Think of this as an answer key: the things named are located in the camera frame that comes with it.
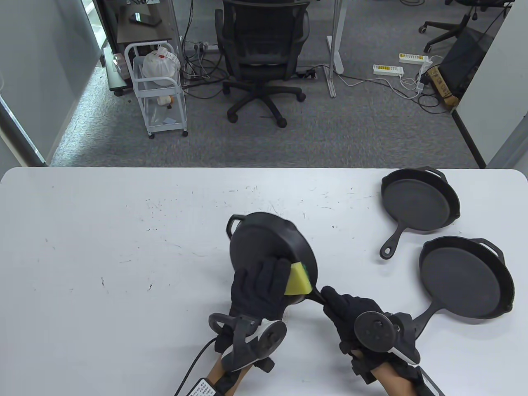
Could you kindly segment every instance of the plastic bag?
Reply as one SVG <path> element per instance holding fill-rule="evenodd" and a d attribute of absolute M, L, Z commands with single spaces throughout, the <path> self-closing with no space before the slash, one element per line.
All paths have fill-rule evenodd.
<path fill-rule="evenodd" d="M 148 54 L 143 61 L 143 75 L 145 77 L 170 77 L 178 82 L 180 72 L 180 61 L 167 48 L 159 46 L 157 50 Z M 167 87 L 171 85 L 169 81 L 154 81 L 156 84 Z"/>

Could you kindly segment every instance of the gray carpet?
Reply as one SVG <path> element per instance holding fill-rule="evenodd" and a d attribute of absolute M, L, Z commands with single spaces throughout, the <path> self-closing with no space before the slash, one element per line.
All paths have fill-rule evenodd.
<path fill-rule="evenodd" d="M 178 2 L 180 30 L 186 26 L 190 0 Z M 213 9 L 219 0 L 195 0 L 188 39 L 214 40 Z M 333 2 L 312 2 L 310 37 L 299 63 L 327 62 L 325 35 L 331 32 Z M 397 0 L 355 0 L 348 8 L 341 55 L 345 74 L 372 78 L 372 64 L 397 65 L 399 52 L 420 54 L 425 43 L 441 31 L 418 27 L 425 20 L 459 22 L 465 7 L 427 0 L 406 7 Z M 479 13 L 470 26 L 483 31 L 498 10 Z M 502 18 L 490 32 L 499 27 Z M 444 55 L 453 41 L 438 44 L 433 54 Z M 413 77 L 418 66 L 405 67 Z M 243 93 L 233 89 L 210 100 L 187 99 L 189 136 L 179 131 L 147 138 L 133 93 L 120 98 L 108 91 L 104 69 L 96 68 L 53 158 L 53 166 L 240 166 L 240 167 L 476 167 L 468 147 L 449 114 L 431 115 L 387 88 L 363 83 L 349 88 L 335 80 L 337 98 L 328 95 L 322 73 L 315 81 L 288 81 L 302 87 L 303 103 L 293 96 L 274 101 L 288 126 L 280 129 L 269 110 L 255 101 L 239 111 L 231 124 L 225 112 Z M 219 86 L 193 88 L 207 96 Z"/>

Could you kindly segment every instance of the gloved hand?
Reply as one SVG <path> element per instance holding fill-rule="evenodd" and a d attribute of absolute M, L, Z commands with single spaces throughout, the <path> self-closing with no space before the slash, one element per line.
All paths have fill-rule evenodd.
<path fill-rule="evenodd" d="M 330 286 L 321 289 L 327 304 L 323 312 L 334 323 L 341 338 L 340 349 L 343 353 L 361 351 L 363 362 L 368 370 L 373 370 L 389 359 L 389 353 L 378 353 L 365 348 L 354 332 L 354 322 L 364 312 L 375 311 L 383 313 L 380 306 L 369 298 L 352 297 L 350 294 L 340 295 Z"/>
<path fill-rule="evenodd" d="M 287 303 L 284 298 L 291 263 L 286 259 L 268 257 L 249 269 L 234 273 L 231 286 L 229 316 L 246 315 L 262 321 L 281 320 Z M 224 326 L 214 343 L 214 350 L 223 353 L 233 344 L 233 329 Z"/>

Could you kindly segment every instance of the white cart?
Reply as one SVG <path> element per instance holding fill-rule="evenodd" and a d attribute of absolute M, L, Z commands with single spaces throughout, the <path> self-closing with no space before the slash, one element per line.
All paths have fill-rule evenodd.
<path fill-rule="evenodd" d="M 129 44 L 125 49 L 125 59 L 132 79 L 132 86 L 149 139 L 154 139 L 154 133 L 163 130 L 183 129 L 183 136 L 187 136 L 187 112 L 185 110 L 185 97 L 180 82 L 180 74 L 176 74 L 176 80 L 170 77 L 146 78 L 143 75 L 144 56 L 139 56 L 138 47 L 147 45 L 165 45 L 169 51 L 174 53 L 173 47 L 167 41 L 149 41 L 143 43 Z M 130 50 L 134 49 L 134 65 L 130 62 Z M 161 87 L 155 81 L 164 81 L 166 87 Z M 157 98 L 171 96 L 174 102 L 171 105 L 158 105 Z"/>

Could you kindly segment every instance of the black office chair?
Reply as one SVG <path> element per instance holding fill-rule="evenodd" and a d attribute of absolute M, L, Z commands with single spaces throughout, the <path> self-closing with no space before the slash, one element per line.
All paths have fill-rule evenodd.
<path fill-rule="evenodd" d="M 271 87 L 272 80 L 288 80 L 295 72 L 297 57 L 310 33 L 309 2 L 245 3 L 223 0 L 224 10 L 215 10 L 218 47 L 225 56 L 229 74 L 235 81 L 224 81 L 222 91 L 231 88 L 248 94 L 228 110 L 229 122 L 237 122 L 237 111 L 254 99 L 262 100 L 277 120 L 286 127 L 286 119 L 270 95 L 292 93 L 299 102 L 306 99 L 301 88 Z"/>
<path fill-rule="evenodd" d="M 453 0 L 445 0 L 445 4 L 451 4 Z M 504 7 L 506 3 L 512 3 L 515 0 L 455 0 L 457 3 L 469 6 L 469 11 L 464 14 L 460 23 L 444 23 L 444 22 L 433 22 L 425 21 L 423 25 L 418 28 L 420 33 L 425 33 L 428 26 L 437 27 L 438 29 L 447 30 L 446 33 L 441 34 L 435 39 L 432 39 L 427 43 L 423 51 L 425 53 L 431 52 L 431 46 L 444 40 L 450 39 L 451 37 L 458 38 L 462 31 L 466 28 L 469 19 L 472 18 L 474 21 L 477 20 L 477 7 L 480 7 L 481 11 L 485 11 L 489 7 Z"/>

